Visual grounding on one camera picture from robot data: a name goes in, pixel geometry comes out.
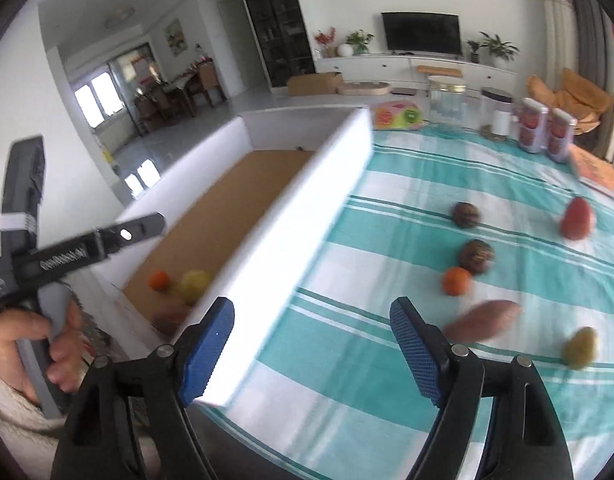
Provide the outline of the person's left hand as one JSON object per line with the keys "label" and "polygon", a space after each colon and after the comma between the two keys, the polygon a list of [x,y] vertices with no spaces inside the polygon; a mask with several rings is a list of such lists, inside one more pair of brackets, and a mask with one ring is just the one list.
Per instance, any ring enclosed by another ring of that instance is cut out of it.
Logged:
{"label": "person's left hand", "polygon": [[0,378],[27,401],[40,404],[35,387],[19,355],[19,340],[39,341],[49,356],[46,378],[65,393],[73,393],[82,381],[82,309],[74,300],[65,324],[51,337],[51,323],[38,313],[11,308],[0,312]]}

